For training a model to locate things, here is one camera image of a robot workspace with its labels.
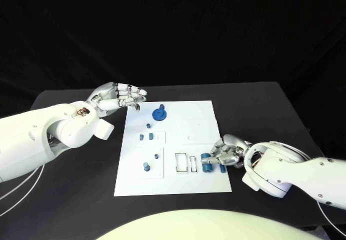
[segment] white paper sheet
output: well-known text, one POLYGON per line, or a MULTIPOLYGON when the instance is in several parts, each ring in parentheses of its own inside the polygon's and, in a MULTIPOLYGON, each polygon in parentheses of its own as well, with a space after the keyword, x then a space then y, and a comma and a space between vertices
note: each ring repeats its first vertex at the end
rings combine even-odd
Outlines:
POLYGON ((210 151, 219 139, 211 101, 142 102, 139 112, 128 109, 113 196, 230 192, 229 176, 220 173, 219 165, 211 165, 210 173, 201 171, 200 154, 210 151), (167 117, 155 121, 151 114, 159 104, 167 117), (162 159, 154 158, 154 152, 159 152, 162 159), (185 153, 187 172, 175 171, 175 153, 185 153), (190 157, 194 157, 196 172, 191 172, 190 157), (142 163, 151 165, 148 172, 142 163))

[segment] black table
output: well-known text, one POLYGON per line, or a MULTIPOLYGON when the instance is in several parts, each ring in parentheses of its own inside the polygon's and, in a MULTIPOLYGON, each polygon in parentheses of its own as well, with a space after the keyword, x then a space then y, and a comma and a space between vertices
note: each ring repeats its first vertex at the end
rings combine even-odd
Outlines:
MULTIPOLYGON (((233 134, 252 143, 278 141, 309 157, 321 153, 294 108, 275 82, 155 86, 144 88, 147 100, 211 100, 219 133, 233 134)), ((36 98, 31 109, 85 100, 92 90, 50 90, 36 98)), ((113 197, 118 159, 126 110, 105 120, 115 128, 106 141, 92 137, 44 165, 28 196, 0 217, 1 239, 95 239, 129 221, 165 211, 216 209, 249 213, 294 227, 325 225, 315 201, 291 187, 283 198, 253 191, 243 183, 243 169, 227 167, 232 192, 113 197)), ((37 173, 21 188, 0 201, 0 213, 30 189, 37 173)), ((25 176, 0 184, 0 196, 25 176)), ((324 206, 334 223, 344 223, 344 212, 324 206)))

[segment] robotic arm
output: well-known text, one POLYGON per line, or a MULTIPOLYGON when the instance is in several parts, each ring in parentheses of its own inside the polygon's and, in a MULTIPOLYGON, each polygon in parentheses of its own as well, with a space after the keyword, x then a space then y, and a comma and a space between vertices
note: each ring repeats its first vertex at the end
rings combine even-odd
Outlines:
POLYGON ((289 145, 271 141, 250 144, 226 134, 203 164, 245 166, 242 182, 282 198, 295 185, 320 203, 346 210, 346 161, 309 157, 289 145))
POLYGON ((126 84, 99 86, 86 101, 57 104, 0 119, 0 183, 80 147, 95 135, 106 140, 113 126, 100 118, 119 108, 139 111, 147 92, 126 84))

